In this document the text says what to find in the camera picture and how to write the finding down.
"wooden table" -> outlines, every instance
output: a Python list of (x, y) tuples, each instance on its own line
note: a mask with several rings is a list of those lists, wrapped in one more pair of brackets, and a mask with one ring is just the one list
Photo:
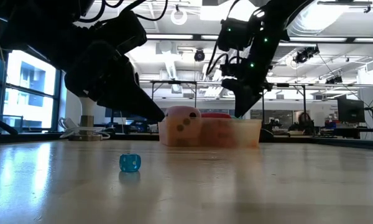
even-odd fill
[[(136, 173), (119, 172), (138, 153)], [(373, 151), (314, 144), (0, 146), (2, 223), (370, 223)]]

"translucent blue die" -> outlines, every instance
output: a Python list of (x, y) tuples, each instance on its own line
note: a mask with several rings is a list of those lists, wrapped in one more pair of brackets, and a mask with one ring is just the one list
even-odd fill
[(135, 172), (141, 167), (141, 157), (137, 154), (122, 154), (119, 161), (120, 169), (123, 172)]

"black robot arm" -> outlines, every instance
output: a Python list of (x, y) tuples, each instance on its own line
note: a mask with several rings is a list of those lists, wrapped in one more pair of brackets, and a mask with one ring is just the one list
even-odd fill
[(266, 82), (275, 51), (281, 40), (289, 41), (286, 27), (295, 16), (314, 0), (271, 0), (256, 10), (248, 22), (227, 18), (222, 21), (218, 47), (223, 51), (242, 50), (250, 46), (247, 58), (237, 64), (226, 62), (221, 66), (225, 79), (222, 86), (234, 92), (235, 116), (246, 113), (262, 97), (264, 89), (271, 90)]
[[(114, 110), (161, 121), (163, 111), (134, 79), (125, 56), (147, 42), (146, 32), (128, 5), (117, 17), (98, 21), (90, 28), (74, 25), (85, 16), (93, 0), (0, 0), (0, 19), (7, 21), (1, 34), (4, 49), (32, 49), (63, 70), (66, 87)], [(102, 15), (81, 21), (96, 21)]]
[[(0, 44), (4, 49), (33, 49), (43, 55), (66, 72), (67, 88), (79, 97), (161, 121), (164, 113), (139, 88), (134, 69), (125, 56), (147, 41), (138, 20), (141, 16), (131, 11), (144, 1), (136, 0), (116, 18), (98, 21), (87, 29), (73, 23), (86, 15), (93, 0), (0, 0), (0, 19), (7, 21)], [(248, 22), (230, 18), (222, 21), (218, 38), (221, 50), (251, 46), (249, 56), (240, 61), (238, 57), (236, 66), (226, 63), (222, 67), (223, 75), (237, 78), (222, 83), (235, 92), (235, 116), (249, 110), (261, 98), (264, 88), (270, 90), (265, 77), (280, 40), (288, 40), (286, 26), (313, 1), (271, 0), (256, 10)], [(81, 21), (97, 20), (107, 5), (103, 0), (96, 17)]]

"glass window pane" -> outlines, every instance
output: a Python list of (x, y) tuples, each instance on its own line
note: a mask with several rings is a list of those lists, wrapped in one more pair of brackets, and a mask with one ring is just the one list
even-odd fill
[(7, 82), (10, 84), (53, 95), (55, 72), (50, 64), (20, 50), (9, 54)]
[(24, 127), (51, 128), (53, 99), (6, 89), (4, 115), (24, 117)]

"fluorescent light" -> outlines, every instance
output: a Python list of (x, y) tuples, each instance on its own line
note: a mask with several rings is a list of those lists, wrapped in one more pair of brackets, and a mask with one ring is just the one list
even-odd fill
[[(204, 21), (220, 21), (221, 19), (226, 19), (231, 5), (235, 2), (226, 1), (218, 6), (201, 6), (200, 7), (200, 20)], [(251, 14), (257, 9), (248, 0), (240, 0), (232, 8), (229, 13), (229, 18), (234, 18), (240, 21), (249, 21)]]
[(329, 6), (368, 6), (371, 4), (373, 4), (372, 1), (353, 1), (353, 2), (318, 1), (318, 5), (329, 5)]
[(373, 38), (356, 38), (355, 42), (373, 42)]
[(257, 14), (257, 17), (260, 18), (260, 17), (263, 17), (264, 15), (265, 15), (265, 12), (262, 11), (262, 12), (260, 12), (260, 13)]
[(191, 40), (193, 35), (183, 34), (147, 34), (148, 39), (175, 39), (175, 40)]
[(296, 42), (345, 42), (345, 37), (291, 37), (291, 41)]
[(216, 40), (218, 35), (202, 35), (201, 38), (203, 40)]
[(281, 47), (316, 47), (316, 44), (304, 44), (304, 43), (279, 43)]

